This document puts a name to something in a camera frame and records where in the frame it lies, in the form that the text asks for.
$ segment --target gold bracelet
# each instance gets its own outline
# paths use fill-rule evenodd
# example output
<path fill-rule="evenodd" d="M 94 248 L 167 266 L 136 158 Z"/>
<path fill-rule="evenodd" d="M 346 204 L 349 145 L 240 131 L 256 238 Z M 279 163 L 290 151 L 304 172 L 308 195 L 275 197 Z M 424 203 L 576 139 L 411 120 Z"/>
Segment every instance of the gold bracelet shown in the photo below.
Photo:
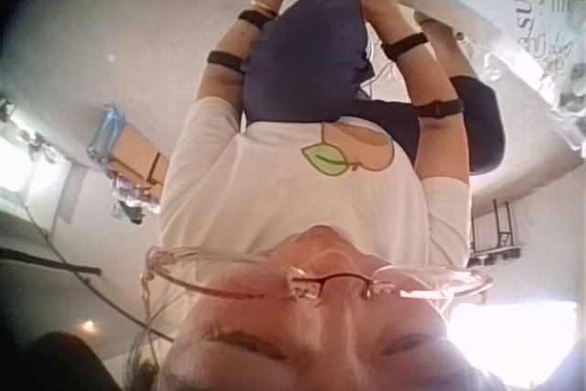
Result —
<path fill-rule="evenodd" d="M 265 2 L 262 2 L 260 0 L 250 0 L 250 4 L 255 8 L 261 9 L 261 12 L 269 14 L 270 18 L 278 17 L 278 12 L 271 8 L 269 5 L 267 5 Z"/>

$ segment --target bracelet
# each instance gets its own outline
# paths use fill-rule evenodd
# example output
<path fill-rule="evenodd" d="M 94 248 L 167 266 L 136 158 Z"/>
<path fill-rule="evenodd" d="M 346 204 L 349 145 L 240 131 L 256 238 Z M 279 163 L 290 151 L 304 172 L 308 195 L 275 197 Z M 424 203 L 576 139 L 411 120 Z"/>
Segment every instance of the bracelet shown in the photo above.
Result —
<path fill-rule="evenodd" d="M 244 75 L 242 70 L 243 60 L 235 55 L 229 54 L 228 52 L 221 52 L 220 50 L 213 50 L 208 56 L 209 64 L 217 64 L 223 66 L 230 71 L 234 71 Z"/>
<path fill-rule="evenodd" d="M 409 52 L 417 46 L 425 45 L 428 42 L 429 40 L 426 35 L 422 32 L 419 32 L 418 34 L 413 34 L 412 36 L 403 38 L 402 40 L 399 40 L 397 43 L 392 45 L 383 44 L 382 48 L 385 55 L 396 63 L 399 56 Z"/>
<path fill-rule="evenodd" d="M 265 27 L 267 22 L 273 20 L 272 18 L 268 18 L 263 13 L 255 10 L 255 9 L 247 9 L 242 12 L 240 16 L 238 16 L 239 20 L 244 20 L 255 27 L 258 27 L 261 31 Z"/>
<path fill-rule="evenodd" d="M 414 106 L 418 118 L 443 119 L 464 112 L 464 101 L 434 101 L 430 104 Z"/>
<path fill-rule="evenodd" d="M 275 11 L 273 8 L 271 8 L 269 5 L 267 5 L 265 2 L 260 1 L 260 0 L 250 0 L 250 5 L 256 7 L 256 8 L 260 8 L 262 13 L 267 13 L 270 18 L 277 18 L 278 17 L 278 12 Z"/>

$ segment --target bright light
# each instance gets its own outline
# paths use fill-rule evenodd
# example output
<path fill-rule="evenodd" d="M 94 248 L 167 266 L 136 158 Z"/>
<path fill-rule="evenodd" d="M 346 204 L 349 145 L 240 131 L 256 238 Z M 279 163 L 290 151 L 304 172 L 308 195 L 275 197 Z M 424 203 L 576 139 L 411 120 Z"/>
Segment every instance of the bright light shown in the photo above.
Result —
<path fill-rule="evenodd" d="M 83 323 L 83 325 L 81 326 L 81 328 L 83 329 L 83 331 L 85 331 L 86 333 L 95 333 L 96 328 L 95 328 L 95 324 L 93 323 L 92 320 L 87 320 Z"/>
<path fill-rule="evenodd" d="M 32 168 L 28 154 L 0 137 L 0 187 L 20 191 Z"/>
<path fill-rule="evenodd" d="M 570 353 L 576 303 L 461 304 L 450 326 L 450 339 L 471 364 L 528 389 L 545 382 Z"/>

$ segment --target eyeglasses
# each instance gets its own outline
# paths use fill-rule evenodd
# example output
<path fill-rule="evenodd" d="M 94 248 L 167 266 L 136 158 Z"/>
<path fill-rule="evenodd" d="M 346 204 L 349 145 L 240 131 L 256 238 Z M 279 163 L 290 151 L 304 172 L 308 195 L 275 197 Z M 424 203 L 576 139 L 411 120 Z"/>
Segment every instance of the eyeglasses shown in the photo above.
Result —
<path fill-rule="evenodd" d="M 406 299 L 451 300 L 484 292 L 492 279 L 476 270 L 447 266 L 384 266 L 366 277 L 354 273 L 312 277 L 303 270 L 252 254 L 220 253 L 205 248 L 152 247 L 141 276 L 147 336 L 157 358 L 150 328 L 149 282 L 160 277 L 187 291 L 221 299 L 319 299 L 325 284 L 340 277 L 364 283 L 361 296 L 395 295 Z"/>

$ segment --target white t-shirt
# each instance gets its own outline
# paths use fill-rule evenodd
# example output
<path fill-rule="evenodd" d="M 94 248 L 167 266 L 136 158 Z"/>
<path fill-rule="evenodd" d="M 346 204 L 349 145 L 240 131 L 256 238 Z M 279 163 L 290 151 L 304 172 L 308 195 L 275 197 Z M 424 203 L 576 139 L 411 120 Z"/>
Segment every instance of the white t-shirt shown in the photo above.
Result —
<path fill-rule="evenodd" d="M 190 109 L 170 161 L 162 244 L 257 252 L 328 225 L 394 264 L 465 266 L 471 195 L 456 179 L 420 181 L 377 125 L 255 123 L 245 133 L 219 98 Z"/>

